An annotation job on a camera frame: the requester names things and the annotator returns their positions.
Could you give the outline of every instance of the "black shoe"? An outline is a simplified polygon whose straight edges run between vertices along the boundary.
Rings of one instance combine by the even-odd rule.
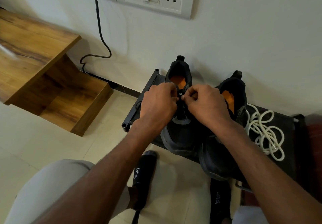
[[[179,100],[175,115],[161,132],[163,144],[171,153],[196,156],[195,147],[200,142],[204,126],[192,116],[185,102],[181,100],[181,96],[192,86],[189,65],[184,61],[183,56],[178,56],[177,60],[172,62],[165,82],[175,84]]]
[[[241,75],[240,71],[235,71],[230,78],[224,80],[217,88],[221,94],[227,91],[233,95],[233,106],[227,102],[230,117],[240,124],[245,124],[247,99],[245,84],[241,80]],[[198,156],[203,171],[211,178],[219,181],[226,180],[238,167],[228,149],[212,132],[208,139],[200,145]]]
[[[221,224],[223,219],[230,219],[231,189],[227,181],[211,179],[210,224]]]
[[[147,196],[150,189],[151,179],[155,170],[157,153],[146,151],[138,161],[134,169],[133,187],[138,189],[138,201],[134,205],[134,210],[141,210],[147,203]]]

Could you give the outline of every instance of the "shoe heel tab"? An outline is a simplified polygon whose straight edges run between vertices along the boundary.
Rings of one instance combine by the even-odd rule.
[[[182,55],[178,55],[177,60],[184,61],[184,56],[182,56]]]
[[[242,75],[243,75],[243,73],[241,71],[234,71],[234,74],[231,77],[241,79]]]

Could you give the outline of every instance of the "black baseboard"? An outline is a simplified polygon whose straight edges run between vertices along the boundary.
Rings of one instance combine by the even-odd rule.
[[[102,81],[107,82],[112,89],[121,91],[121,92],[126,93],[128,95],[131,95],[131,96],[133,96],[135,98],[138,98],[139,95],[141,94],[138,91],[135,91],[135,90],[133,90],[131,88],[124,87],[121,84],[118,84],[118,83],[112,82],[110,80],[104,79],[104,78],[102,78],[100,76],[97,76],[97,75],[94,75],[94,74],[91,74],[91,73],[88,73],[88,72],[87,72],[87,74],[90,75],[90,76],[92,76],[92,77],[95,77],[95,78],[97,78],[99,80],[102,80]]]

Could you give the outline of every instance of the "wooden tabletop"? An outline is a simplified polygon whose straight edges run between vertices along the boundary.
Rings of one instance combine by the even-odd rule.
[[[0,9],[0,101],[10,104],[80,39],[78,34]]]

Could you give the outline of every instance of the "pants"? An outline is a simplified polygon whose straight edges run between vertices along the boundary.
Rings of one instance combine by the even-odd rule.
[[[61,160],[42,168],[18,193],[5,224],[32,223],[93,166],[88,161]],[[112,218],[123,212],[129,202],[126,186]]]

